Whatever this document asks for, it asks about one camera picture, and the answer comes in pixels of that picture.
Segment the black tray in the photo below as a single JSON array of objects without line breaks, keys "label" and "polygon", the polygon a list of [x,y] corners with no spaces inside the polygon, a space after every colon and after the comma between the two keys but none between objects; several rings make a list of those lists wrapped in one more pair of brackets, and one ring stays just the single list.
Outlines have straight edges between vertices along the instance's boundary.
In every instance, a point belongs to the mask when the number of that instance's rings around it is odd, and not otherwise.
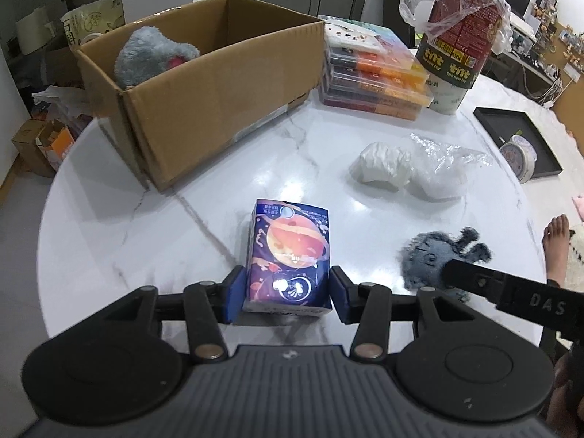
[{"label": "black tray", "polygon": [[522,137],[532,144],[537,153],[532,179],[557,176],[563,171],[551,148],[525,112],[477,107],[474,115],[499,148],[508,142],[518,130],[523,132]]}]

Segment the person's leg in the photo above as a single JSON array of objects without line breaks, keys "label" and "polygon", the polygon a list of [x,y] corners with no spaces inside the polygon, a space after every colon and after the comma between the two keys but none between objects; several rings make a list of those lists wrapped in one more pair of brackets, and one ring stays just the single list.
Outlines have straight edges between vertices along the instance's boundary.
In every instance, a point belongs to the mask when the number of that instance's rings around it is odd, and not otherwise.
[{"label": "person's leg", "polygon": [[544,230],[541,243],[544,246],[545,268],[548,280],[554,280],[560,288],[563,288],[566,280],[570,245],[570,226],[568,217],[565,214],[551,219],[551,222]]}]

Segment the gray plush toy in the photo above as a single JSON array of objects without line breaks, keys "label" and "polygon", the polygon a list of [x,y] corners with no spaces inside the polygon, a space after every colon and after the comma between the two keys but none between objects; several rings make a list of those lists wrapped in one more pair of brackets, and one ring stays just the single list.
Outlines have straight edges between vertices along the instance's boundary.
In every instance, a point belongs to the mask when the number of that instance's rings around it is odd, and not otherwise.
[{"label": "gray plush toy", "polygon": [[118,85],[125,89],[199,56],[192,44],[174,42],[157,28],[143,26],[132,33],[120,51],[114,74]]},{"label": "gray plush toy", "polygon": [[465,227],[458,239],[445,232],[416,235],[403,251],[402,274],[405,287],[417,289],[428,285],[441,289],[464,303],[468,301],[468,292],[445,285],[440,279],[440,273],[444,265],[453,258],[468,263],[490,261],[491,251],[484,243],[476,243],[468,249],[471,242],[477,241],[478,237],[478,232],[470,227]]}]

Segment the purple tissue package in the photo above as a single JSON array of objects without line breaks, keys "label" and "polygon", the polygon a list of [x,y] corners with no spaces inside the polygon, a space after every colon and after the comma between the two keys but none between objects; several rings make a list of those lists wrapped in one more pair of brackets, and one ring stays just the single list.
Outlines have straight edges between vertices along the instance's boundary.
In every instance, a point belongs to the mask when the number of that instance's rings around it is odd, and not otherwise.
[{"label": "purple tissue package", "polygon": [[250,228],[246,311],[329,312],[329,265],[326,209],[258,199]]}]

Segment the marble table top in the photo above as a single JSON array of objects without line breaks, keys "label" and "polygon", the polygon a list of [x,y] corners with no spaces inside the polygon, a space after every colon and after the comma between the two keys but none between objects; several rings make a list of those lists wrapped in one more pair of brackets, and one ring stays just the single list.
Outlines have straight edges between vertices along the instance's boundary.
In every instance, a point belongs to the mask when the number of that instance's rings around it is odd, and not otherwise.
[{"label": "marble table top", "polygon": [[[250,213],[258,198],[327,208],[331,265],[342,266],[355,283],[375,281],[407,293],[399,251],[420,232],[457,234],[465,226],[477,229],[492,250],[489,266],[545,281],[541,232],[525,193],[472,115],[477,105],[524,110],[518,98],[532,117],[543,116],[538,105],[482,76],[457,115],[424,109],[416,122],[324,107],[313,91],[290,115],[266,124],[165,193],[144,190],[92,122],[53,182],[40,227],[39,295],[49,336],[141,285],[156,285],[161,294],[181,292],[193,282],[220,281],[233,266],[245,265]],[[493,166],[477,171],[465,196],[445,202],[352,178],[351,164],[366,145],[399,144],[411,132],[488,152]],[[553,189],[558,180],[538,182]],[[572,183],[566,192],[575,189]],[[470,305],[538,343],[541,327],[498,312],[482,298],[473,297]],[[348,347],[356,330],[334,312],[322,318],[246,315],[242,322],[221,326],[232,351],[239,343]],[[163,337],[186,349],[182,324],[165,323]],[[411,324],[392,325],[391,351],[411,340]]]}]

